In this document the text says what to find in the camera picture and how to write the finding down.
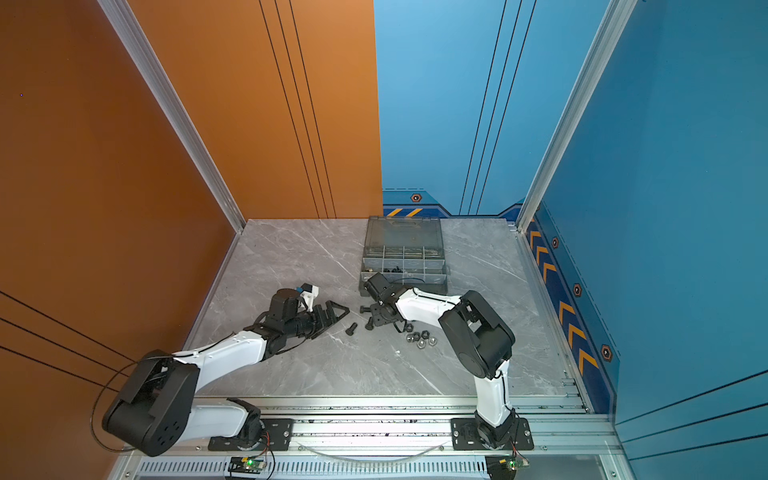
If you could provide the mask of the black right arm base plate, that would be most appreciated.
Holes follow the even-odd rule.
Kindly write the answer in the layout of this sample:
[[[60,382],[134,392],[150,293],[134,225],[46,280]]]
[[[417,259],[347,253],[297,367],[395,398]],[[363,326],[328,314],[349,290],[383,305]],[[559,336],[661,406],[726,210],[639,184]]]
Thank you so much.
[[[457,451],[532,451],[535,448],[528,420],[514,414],[497,427],[480,417],[453,418],[450,427],[453,449]]]

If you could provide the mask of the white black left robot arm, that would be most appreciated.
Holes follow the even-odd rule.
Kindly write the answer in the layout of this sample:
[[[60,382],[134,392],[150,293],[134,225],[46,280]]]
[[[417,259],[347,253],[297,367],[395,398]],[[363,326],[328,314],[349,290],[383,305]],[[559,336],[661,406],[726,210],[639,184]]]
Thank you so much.
[[[344,319],[349,308],[316,303],[317,287],[282,288],[254,322],[209,345],[176,353],[154,350],[130,365],[130,375],[101,421],[103,431],[155,457],[179,442],[227,441],[236,449],[264,447],[259,407],[235,397],[200,404],[197,393],[245,367],[288,352],[288,341],[313,340]]]

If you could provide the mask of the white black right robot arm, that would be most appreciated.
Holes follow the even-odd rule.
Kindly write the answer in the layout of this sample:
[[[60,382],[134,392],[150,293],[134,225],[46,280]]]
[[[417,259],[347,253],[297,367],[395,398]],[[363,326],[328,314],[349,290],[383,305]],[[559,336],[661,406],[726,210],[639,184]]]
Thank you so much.
[[[481,444],[501,449],[511,441],[516,412],[509,401],[514,333],[477,291],[438,295],[396,285],[380,273],[364,283],[374,303],[364,310],[371,326],[421,322],[443,331],[456,357],[475,377],[475,424]]]

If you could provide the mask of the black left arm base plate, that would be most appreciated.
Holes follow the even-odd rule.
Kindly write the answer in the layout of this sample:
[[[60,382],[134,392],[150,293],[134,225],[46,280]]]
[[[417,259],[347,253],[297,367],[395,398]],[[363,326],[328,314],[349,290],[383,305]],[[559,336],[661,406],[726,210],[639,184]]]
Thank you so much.
[[[208,443],[209,451],[226,452],[272,452],[287,451],[290,446],[294,427],[291,418],[261,418],[249,420],[234,437],[212,437]]]

